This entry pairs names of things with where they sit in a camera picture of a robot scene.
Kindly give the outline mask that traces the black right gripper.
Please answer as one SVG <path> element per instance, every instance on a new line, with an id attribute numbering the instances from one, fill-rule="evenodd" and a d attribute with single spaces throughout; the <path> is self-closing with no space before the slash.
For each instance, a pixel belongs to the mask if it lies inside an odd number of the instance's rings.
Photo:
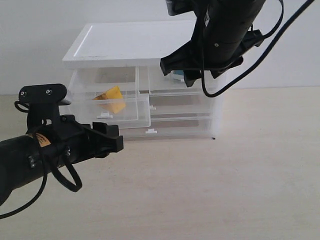
<path id="1" fill-rule="evenodd" d="M 187 42 L 160 59 L 163 75 L 183 70 L 185 85 L 192 87 L 196 80 L 202 78 L 201 68 L 211 71 L 216 78 L 228 68 L 242 64 L 243 55 L 253 47 L 257 35 L 249 33 L 249 28 L 261 9 L 208 7 L 203 32 L 197 36 L 196 45 Z"/>

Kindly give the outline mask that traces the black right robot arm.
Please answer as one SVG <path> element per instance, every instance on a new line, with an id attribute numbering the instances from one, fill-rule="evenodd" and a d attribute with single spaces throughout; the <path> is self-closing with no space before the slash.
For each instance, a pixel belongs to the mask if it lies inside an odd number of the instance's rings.
<path id="1" fill-rule="evenodd" d="M 261 32 L 249 32 L 260 13 L 263 0 L 168 0 L 170 16 L 194 12 L 196 22 L 191 39 L 161 58 L 163 75 L 182 70 L 187 87 L 201 78 L 201 70 L 214 79 L 243 63 L 243 54 L 253 47 Z"/>

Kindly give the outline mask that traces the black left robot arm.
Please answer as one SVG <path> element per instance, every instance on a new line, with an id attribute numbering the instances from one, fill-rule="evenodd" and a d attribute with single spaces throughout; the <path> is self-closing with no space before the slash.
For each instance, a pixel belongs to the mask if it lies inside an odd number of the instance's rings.
<path id="1" fill-rule="evenodd" d="M 74 115 L 62 115 L 52 124 L 31 129 L 27 134 L 0 143 L 0 202 L 13 190 L 52 173 L 72 192 L 82 187 L 74 164 L 105 158 L 124 148 L 117 125 L 103 122 L 81 124 Z"/>

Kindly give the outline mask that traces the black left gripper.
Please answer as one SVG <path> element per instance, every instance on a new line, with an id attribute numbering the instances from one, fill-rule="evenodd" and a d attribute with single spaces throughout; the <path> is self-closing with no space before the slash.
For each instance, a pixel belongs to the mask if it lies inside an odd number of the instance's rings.
<path id="1" fill-rule="evenodd" d="M 93 122 L 92 127 L 77 122 L 74 115 L 28 114 L 26 135 L 34 141 L 29 164 L 49 160 L 53 165 L 64 165 L 63 159 L 75 164 L 93 157 L 105 158 L 124 149 L 118 125 Z M 99 137 L 98 132 L 107 137 Z"/>

